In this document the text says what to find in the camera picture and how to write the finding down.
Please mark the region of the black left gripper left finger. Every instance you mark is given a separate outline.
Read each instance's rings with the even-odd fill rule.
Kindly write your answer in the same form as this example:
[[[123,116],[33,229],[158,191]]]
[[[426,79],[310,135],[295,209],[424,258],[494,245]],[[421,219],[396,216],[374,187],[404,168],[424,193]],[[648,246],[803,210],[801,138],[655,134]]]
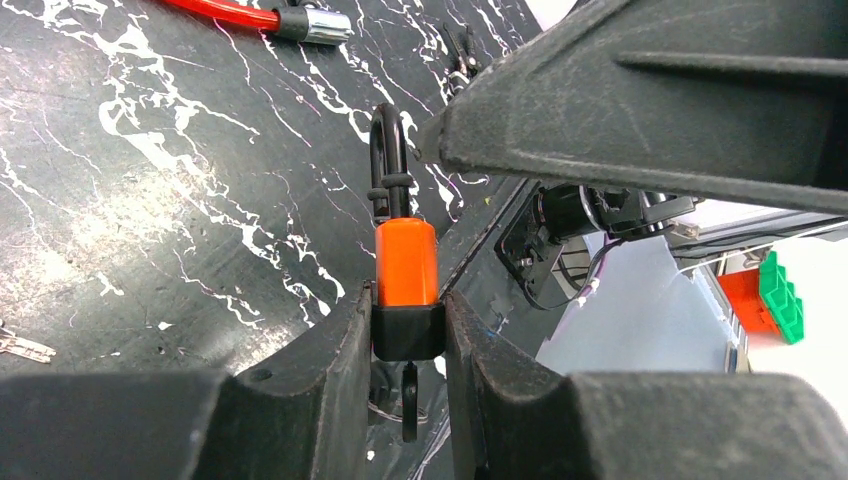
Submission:
[[[5,479],[361,479],[372,289],[238,375],[1,382]]]

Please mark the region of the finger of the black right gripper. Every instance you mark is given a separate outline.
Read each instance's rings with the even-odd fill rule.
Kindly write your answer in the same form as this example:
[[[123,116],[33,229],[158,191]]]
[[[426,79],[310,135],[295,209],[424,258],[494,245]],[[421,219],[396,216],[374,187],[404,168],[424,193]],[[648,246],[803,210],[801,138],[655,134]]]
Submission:
[[[592,1],[417,134],[426,163],[843,215],[843,1]]]

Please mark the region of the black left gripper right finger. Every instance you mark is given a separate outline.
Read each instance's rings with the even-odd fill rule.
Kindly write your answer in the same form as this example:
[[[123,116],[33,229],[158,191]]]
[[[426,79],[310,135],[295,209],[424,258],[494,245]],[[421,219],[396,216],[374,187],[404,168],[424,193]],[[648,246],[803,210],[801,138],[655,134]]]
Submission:
[[[559,375],[445,299],[458,479],[843,479],[847,434],[780,374]]]

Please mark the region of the black head key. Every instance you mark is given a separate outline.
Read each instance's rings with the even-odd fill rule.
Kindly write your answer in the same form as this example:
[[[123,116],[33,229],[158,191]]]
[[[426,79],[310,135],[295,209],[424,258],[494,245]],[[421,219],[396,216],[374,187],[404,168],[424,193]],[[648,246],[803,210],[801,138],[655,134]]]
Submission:
[[[405,443],[417,440],[418,432],[418,372],[416,365],[405,364],[401,379],[402,439]]]

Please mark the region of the orange black padlock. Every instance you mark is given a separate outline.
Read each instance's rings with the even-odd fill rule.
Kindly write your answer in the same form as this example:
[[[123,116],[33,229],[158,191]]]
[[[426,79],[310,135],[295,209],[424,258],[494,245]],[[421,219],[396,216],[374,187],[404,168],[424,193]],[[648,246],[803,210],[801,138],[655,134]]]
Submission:
[[[412,215],[407,141],[398,109],[378,105],[369,134],[376,225],[376,301],[371,336],[377,358],[386,362],[430,360],[446,342],[445,306],[440,298],[435,228]]]

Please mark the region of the silver key pair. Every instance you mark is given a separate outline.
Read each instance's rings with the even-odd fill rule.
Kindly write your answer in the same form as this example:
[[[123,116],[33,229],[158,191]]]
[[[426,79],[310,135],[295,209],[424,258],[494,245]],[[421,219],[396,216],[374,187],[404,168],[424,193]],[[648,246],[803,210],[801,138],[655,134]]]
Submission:
[[[50,364],[57,351],[44,344],[22,338],[1,322],[1,353],[8,353],[42,364]]]

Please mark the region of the red cable lock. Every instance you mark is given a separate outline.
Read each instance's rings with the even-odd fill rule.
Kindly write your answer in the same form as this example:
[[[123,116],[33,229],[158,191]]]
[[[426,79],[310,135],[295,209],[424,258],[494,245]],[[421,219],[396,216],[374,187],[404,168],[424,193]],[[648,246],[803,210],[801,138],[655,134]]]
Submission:
[[[347,15],[319,8],[310,1],[298,1],[271,10],[234,1],[174,0],[169,4],[213,20],[299,43],[339,46],[352,35],[352,22]]]

